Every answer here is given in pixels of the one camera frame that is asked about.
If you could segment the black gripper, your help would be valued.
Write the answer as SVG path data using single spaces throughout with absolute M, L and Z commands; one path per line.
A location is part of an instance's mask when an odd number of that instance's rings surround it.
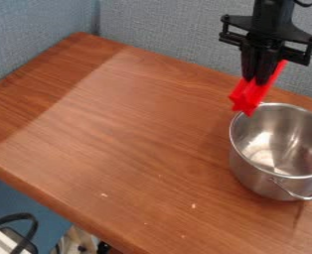
M 310 8 L 303 0 L 254 0 L 251 14 L 222 15 L 220 41 L 240 49 L 240 72 L 266 85 L 279 60 L 309 65 L 312 35 L 293 23 L 294 7 Z

